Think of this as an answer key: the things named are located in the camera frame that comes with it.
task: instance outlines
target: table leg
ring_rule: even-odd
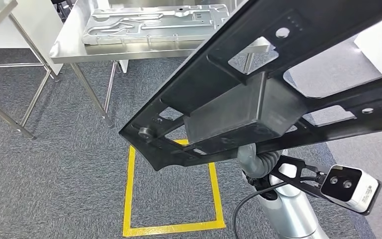
[[[53,72],[52,68],[49,66],[43,55],[40,53],[39,49],[36,47],[36,45],[33,43],[31,38],[28,36],[27,32],[25,32],[24,28],[19,24],[17,19],[15,19],[14,15],[12,13],[8,16],[9,19],[12,21],[14,24],[15,28],[17,28],[18,32],[22,35],[24,40],[27,42],[28,46],[30,46],[31,51],[33,54],[36,56],[36,58],[40,61],[40,63],[43,64],[44,68],[46,71],[50,71],[50,77],[54,79],[56,82],[59,81],[59,79],[56,78],[55,72]]]
[[[245,59],[244,73],[248,74],[250,72],[251,65],[253,64],[254,53],[248,53],[247,59]]]
[[[104,101],[103,107],[106,114],[107,110],[109,109],[110,95],[112,94],[113,79],[115,78],[115,70],[117,65],[118,63],[114,61],[112,65],[112,72],[110,73],[109,86],[107,87],[106,100]]]
[[[47,71],[45,77],[42,80],[42,82],[40,82],[40,86],[37,89],[36,93],[34,94],[33,99],[31,100],[30,105],[28,106],[27,111],[25,112],[24,117],[21,120],[21,126],[22,127],[24,127],[25,124],[27,123],[27,120],[30,117],[30,114],[33,111],[34,106],[36,105],[36,102],[39,99],[39,96],[42,93],[43,88],[45,87],[45,84],[46,84],[47,79],[49,78],[49,76],[50,76],[50,71]]]
[[[14,127],[17,131],[19,131],[22,134],[24,134],[27,138],[29,138],[29,139],[33,139],[34,138],[34,136],[29,131],[27,131],[24,127],[19,125],[15,120],[13,120],[9,115],[7,115],[1,109],[0,109],[0,117],[3,120],[5,120],[9,125]]]
[[[101,106],[100,101],[98,100],[95,92],[93,91],[90,83],[87,81],[86,77],[84,76],[84,74],[83,74],[82,70],[80,69],[80,67],[78,66],[78,64],[77,63],[71,63],[71,67],[73,68],[73,70],[74,70],[75,74],[77,75],[78,79],[80,80],[81,84],[86,89],[89,96],[91,97],[94,105],[97,107],[97,110],[99,111],[99,113],[101,114],[103,119],[106,121],[107,126],[112,127],[113,126],[112,121],[109,119],[109,116],[104,111],[103,106]]]

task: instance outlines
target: yellow floor tape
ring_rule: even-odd
[[[188,144],[188,140],[186,139],[176,140],[176,142],[180,144]],[[125,209],[124,209],[124,223],[123,223],[123,231],[122,231],[122,235],[124,237],[146,236],[146,235],[168,234],[168,233],[184,233],[184,232],[219,229],[219,228],[226,227],[225,221],[223,219],[222,202],[220,201],[220,192],[219,192],[219,185],[217,183],[216,169],[214,167],[214,163],[210,163],[208,165],[208,168],[210,172],[211,188],[213,191],[214,211],[216,213],[216,219],[214,221],[147,227],[147,228],[131,228],[131,204],[132,204],[132,188],[133,188],[133,181],[134,181],[134,166],[135,166],[135,148],[130,146],[129,155],[128,155],[128,172],[127,172],[126,193],[125,193],[126,196],[125,196]]]

